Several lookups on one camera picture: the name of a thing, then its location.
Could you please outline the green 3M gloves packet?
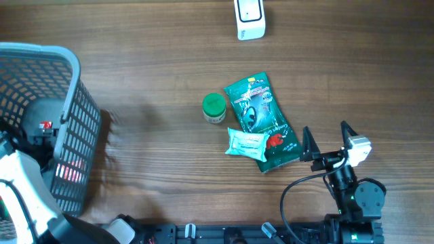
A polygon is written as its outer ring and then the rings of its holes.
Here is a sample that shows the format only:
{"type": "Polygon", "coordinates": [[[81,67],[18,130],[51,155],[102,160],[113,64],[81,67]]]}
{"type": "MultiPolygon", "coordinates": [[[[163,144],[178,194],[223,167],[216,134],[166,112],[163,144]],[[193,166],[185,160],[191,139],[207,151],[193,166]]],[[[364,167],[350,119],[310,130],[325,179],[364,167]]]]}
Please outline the green 3M gloves packet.
{"type": "Polygon", "coordinates": [[[262,173],[299,160],[301,145],[281,112],[265,72],[246,77],[224,88],[242,131],[267,134],[265,162],[256,163],[262,173]]]}

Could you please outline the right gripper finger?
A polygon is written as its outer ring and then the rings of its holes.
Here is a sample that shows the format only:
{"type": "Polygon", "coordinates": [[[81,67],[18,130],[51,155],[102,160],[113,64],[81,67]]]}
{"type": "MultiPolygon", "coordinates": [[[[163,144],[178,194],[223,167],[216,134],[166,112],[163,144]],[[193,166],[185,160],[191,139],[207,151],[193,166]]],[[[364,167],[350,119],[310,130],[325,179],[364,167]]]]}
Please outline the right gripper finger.
{"type": "Polygon", "coordinates": [[[346,122],[342,121],[340,123],[342,139],[345,144],[350,144],[350,140],[353,136],[357,136],[358,133],[353,130],[353,128],[346,122]]]}
{"type": "Polygon", "coordinates": [[[300,160],[316,160],[320,156],[318,145],[308,126],[303,128],[302,152],[300,160]]]}

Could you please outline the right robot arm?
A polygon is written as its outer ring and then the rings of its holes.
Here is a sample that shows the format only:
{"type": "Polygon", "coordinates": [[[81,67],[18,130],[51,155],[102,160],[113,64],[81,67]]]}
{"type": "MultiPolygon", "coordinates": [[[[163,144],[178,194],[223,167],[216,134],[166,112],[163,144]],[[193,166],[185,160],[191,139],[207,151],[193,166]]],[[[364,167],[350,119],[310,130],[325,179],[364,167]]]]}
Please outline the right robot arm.
{"type": "Polygon", "coordinates": [[[340,123],[343,147],[321,152],[310,129],[303,129],[302,161],[312,163],[312,171],[325,171],[324,181],[334,198],[338,214],[328,214],[315,228],[317,234],[306,234],[309,243],[384,243],[382,208],[387,190],[372,178],[358,179],[354,168],[365,161],[372,144],[346,122],[340,123]]]}

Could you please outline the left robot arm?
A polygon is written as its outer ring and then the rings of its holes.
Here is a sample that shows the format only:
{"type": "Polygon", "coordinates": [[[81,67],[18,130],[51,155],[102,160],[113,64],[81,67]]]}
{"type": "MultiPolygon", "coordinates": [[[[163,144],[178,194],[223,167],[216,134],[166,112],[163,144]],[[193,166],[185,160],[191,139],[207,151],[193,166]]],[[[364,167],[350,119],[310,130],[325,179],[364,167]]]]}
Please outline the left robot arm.
{"type": "Polygon", "coordinates": [[[16,231],[2,243],[121,243],[128,244],[135,230],[121,218],[102,228],[64,213],[31,156],[18,150],[15,140],[1,132],[1,198],[16,231]]]}

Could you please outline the green lid small jar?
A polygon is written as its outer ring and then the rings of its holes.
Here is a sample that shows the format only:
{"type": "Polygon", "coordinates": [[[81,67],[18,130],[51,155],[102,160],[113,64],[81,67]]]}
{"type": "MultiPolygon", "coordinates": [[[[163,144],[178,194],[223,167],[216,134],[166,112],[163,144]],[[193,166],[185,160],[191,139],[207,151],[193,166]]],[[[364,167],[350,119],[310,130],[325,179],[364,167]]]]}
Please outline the green lid small jar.
{"type": "Polygon", "coordinates": [[[226,115],[226,100],[221,94],[208,94],[203,99],[202,110],[207,122],[220,123],[226,115]]]}

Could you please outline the red tube with green cap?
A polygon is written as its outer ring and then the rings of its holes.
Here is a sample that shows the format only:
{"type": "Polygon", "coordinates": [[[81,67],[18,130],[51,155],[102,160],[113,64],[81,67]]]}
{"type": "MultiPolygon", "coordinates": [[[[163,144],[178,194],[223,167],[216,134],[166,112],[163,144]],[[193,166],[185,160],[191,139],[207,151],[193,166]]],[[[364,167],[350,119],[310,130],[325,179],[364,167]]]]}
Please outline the red tube with green cap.
{"type": "Polygon", "coordinates": [[[51,121],[42,121],[39,123],[40,129],[51,129],[53,123],[51,121]]]}

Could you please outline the teal wet wipes pack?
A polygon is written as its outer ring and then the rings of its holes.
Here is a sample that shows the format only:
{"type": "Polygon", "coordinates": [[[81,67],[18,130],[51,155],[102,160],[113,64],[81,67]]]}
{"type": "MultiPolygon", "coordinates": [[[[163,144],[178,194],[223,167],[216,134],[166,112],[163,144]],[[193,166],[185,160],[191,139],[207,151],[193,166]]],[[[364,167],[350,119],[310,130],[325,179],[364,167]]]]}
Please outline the teal wet wipes pack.
{"type": "Polygon", "coordinates": [[[257,161],[266,162],[265,151],[268,134],[253,134],[228,128],[229,148],[226,155],[241,155],[257,161]]]}

